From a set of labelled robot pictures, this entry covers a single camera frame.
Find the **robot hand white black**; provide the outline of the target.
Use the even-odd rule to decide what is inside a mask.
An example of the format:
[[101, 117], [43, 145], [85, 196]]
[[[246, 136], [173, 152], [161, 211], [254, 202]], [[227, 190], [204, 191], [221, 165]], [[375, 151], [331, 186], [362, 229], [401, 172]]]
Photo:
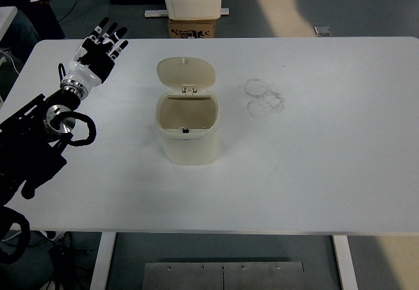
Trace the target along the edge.
[[60, 81], [60, 87], [86, 97], [94, 87], [103, 84], [111, 74], [117, 58], [128, 46], [124, 36], [127, 27], [116, 22], [106, 27], [105, 17], [76, 49], [68, 70]]

